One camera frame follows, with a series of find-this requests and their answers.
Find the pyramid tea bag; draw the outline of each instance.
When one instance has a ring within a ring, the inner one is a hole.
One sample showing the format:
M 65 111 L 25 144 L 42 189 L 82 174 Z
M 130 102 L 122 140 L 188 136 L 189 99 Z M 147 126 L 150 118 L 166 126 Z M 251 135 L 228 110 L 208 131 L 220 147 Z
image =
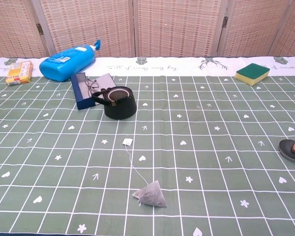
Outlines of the pyramid tea bag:
M 139 199 L 139 202 L 143 204 L 156 207 L 167 207 L 158 180 L 150 183 L 144 188 L 139 189 L 133 193 L 132 196 Z

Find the sponge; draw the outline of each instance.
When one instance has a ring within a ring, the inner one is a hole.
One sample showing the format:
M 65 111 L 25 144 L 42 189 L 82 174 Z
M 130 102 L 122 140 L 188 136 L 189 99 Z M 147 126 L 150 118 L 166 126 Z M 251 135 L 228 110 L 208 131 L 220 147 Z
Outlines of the sponge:
M 253 86 L 268 76 L 269 71 L 269 68 L 251 63 L 250 65 L 238 70 L 236 72 L 235 79 Z

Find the tea bag string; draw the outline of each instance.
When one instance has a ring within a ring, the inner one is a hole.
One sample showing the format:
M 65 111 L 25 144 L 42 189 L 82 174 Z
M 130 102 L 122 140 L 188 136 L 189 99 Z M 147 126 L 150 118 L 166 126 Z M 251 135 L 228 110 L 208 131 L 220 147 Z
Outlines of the tea bag string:
M 128 150 L 127 150 L 127 145 L 125 145 L 125 147 L 126 147 L 126 151 L 127 151 L 127 153 L 129 154 L 129 160 L 130 160 L 131 166 L 134 168 L 134 170 L 138 173 L 138 175 L 139 175 L 139 176 L 145 181 L 145 183 L 147 183 L 147 185 L 148 185 L 148 182 L 146 181 L 146 179 L 143 178 L 143 176 L 140 175 L 140 173 L 137 171 L 137 169 L 132 165 L 132 161 L 131 161 L 131 153 L 128 152 Z

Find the blue box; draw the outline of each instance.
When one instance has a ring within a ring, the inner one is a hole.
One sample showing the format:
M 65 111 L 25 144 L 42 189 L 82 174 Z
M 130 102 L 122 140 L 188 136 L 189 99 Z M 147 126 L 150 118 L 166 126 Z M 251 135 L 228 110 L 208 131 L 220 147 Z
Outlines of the blue box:
M 78 73 L 72 75 L 70 78 L 73 86 L 75 100 L 77 101 L 77 107 L 79 110 L 93 107 L 99 104 L 95 103 L 93 99 L 89 96 L 89 88 L 85 83 L 85 79 L 87 78 L 85 76 L 85 73 Z M 102 75 L 96 78 L 96 81 L 99 85 L 99 88 L 97 89 L 98 91 L 100 91 L 101 89 L 113 88 L 116 86 L 110 74 Z

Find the woven screen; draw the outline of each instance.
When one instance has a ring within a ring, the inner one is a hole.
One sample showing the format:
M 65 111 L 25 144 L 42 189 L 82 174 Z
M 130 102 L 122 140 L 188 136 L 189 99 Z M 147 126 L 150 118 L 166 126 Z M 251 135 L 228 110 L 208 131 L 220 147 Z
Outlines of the woven screen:
M 0 0 L 0 57 L 45 57 L 27 0 Z
M 274 43 L 270 55 L 295 56 L 295 2 L 292 4 L 286 22 Z
M 219 56 L 267 56 L 288 1 L 234 1 Z
M 100 38 L 102 57 L 134 56 L 132 2 L 129 0 L 41 0 L 56 51 Z
M 215 56 L 222 0 L 135 0 L 138 56 Z

